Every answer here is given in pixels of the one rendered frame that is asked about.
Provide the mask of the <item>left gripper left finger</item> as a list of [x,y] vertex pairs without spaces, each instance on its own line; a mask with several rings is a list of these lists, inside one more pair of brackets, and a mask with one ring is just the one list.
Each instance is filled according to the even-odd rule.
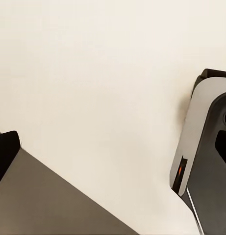
[[0,181],[21,149],[18,132],[0,134]]

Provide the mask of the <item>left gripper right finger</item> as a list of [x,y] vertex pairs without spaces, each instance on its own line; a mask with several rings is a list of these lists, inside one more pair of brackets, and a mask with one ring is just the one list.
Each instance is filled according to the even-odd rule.
[[226,131],[219,131],[215,141],[215,148],[226,163]]

